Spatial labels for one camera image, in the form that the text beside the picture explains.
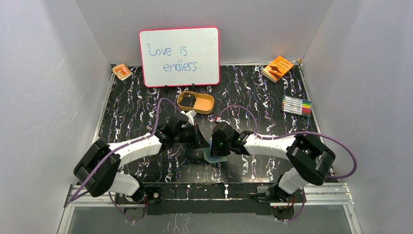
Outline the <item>mint green card holder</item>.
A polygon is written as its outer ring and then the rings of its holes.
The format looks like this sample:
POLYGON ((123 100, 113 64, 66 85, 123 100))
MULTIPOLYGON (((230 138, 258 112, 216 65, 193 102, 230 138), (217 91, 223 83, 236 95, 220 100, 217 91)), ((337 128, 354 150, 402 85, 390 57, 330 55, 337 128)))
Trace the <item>mint green card holder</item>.
POLYGON ((227 156, 217 156, 217 157, 212 157, 211 156, 211 147, 212 147, 212 139, 209 139, 209 144, 210 146, 208 148, 203 149, 203 154, 204 154, 204 160, 208 163, 222 163, 222 162, 227 162, 227 156))

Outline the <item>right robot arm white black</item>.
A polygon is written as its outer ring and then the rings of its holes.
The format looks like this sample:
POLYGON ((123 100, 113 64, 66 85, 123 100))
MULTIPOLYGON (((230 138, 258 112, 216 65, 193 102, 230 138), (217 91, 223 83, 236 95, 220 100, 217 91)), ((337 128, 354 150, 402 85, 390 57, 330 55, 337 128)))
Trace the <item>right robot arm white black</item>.
POLYGON ((226 161, 231 153, 288 159, 292 169, 283 173, 272 189, 258 193, 281 202, 288 201, 296 190, 307 184, 322 185, 336 159, 335 153, 315 133, 294 137, 260 135, 252 131, 238 132, 225 121, 214 127, 210 144, 204 151, 210 163, 226 161))

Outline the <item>orange oval tray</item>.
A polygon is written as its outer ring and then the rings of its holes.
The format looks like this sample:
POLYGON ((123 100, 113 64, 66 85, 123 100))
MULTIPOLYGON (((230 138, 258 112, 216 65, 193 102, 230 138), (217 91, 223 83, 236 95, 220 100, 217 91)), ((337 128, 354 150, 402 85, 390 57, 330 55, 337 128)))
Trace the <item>orange oval tray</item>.
POLYGON ((214 108, 214 97, 208 94, 202 94, 202 93, 196 93, 196 92, 190 92, 190 91, 183 91, 182 93, 179 94, 178 99, 177 99, 177 104, 179 109, 183 111, 190 111, 194 110, 198 114, 203 114, 203 115, 208 115, 212 113, 213 108, 214 108), (180 100, 182 99, 184 94, 191 94, 196 97, 196 102, 193 108, 188 108, 188 107, 183 107, 179 105, 180 100))

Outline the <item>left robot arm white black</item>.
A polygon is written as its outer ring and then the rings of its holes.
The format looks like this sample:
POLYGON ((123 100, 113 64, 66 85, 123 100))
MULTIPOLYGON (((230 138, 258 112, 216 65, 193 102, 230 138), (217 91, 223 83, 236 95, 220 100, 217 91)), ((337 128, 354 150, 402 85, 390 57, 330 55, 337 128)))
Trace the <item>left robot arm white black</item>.
POLYGON ((133 140, 107 144, 95 141, 74 168, 75 177, 92 197, 106 192, 126 195, 139 203, 146 196, 145 185, 138 177, 120 173, 120 167, 135 160, 160 154, 174 144, 184 144, 188 149, 208 148, 194 122, 194 111, 175 113, 166 123, 157 125, 154 134, 148 133, 133 140))

